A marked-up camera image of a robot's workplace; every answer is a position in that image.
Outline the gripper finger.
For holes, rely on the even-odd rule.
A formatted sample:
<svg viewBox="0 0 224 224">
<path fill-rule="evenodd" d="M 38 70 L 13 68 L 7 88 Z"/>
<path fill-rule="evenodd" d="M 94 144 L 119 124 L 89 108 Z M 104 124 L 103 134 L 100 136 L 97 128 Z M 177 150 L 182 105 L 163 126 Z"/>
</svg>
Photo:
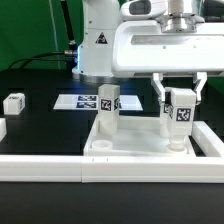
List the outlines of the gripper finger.
<svg viewBox="0 0 224 224">
<path fill-rule="evenodd" d="M 158 94 L 158 101 L 160 104 L 165 103 L 165 88 L 162 85 L 163 74 L 162 73 L 153 73 L 151 78 L 151 85 Z"/>
<path fill-rule="evenodd" d="M 204 85 L 207 81 L 207 73 L 206 72 L 197 72 L 193 76 L 193 83 L 195 84 L 194 92 L 196 94 L 196 103 L 201 103 L 201 91 L 203 90 Z"/>
</svg>

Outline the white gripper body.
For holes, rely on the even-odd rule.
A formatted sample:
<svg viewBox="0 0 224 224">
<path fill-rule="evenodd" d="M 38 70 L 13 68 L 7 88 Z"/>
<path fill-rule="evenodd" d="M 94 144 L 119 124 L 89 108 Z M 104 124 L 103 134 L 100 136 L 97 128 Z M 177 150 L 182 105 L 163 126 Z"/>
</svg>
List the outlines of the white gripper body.
<svg viewBox="0 0 224 224">
<path fill-rule="evenodd" d="M 224 23 L 198 24 L 195 33 L 163 33 L 155 20 L 124 22 L 115 33 L 111 66 L 116 77 L 219 75 L 224 72 Z"/>
</svg>

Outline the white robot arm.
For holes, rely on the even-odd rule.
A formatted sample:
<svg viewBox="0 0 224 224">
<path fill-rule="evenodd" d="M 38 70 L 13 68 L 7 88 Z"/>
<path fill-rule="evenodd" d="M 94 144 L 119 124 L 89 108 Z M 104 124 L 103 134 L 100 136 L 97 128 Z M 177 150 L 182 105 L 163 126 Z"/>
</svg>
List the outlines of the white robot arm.
<svg viewBox="0 0 224 224">
<path fill-rule="evenodd" d="M 224 76 L 224 17 L 201 14 L 204 0 L 82 0 L 84 38 L 76 76 L 150 77 L 164 102 L 162 79 L 191 76 L 196 100 L 209 76 Z"/>
</svg>

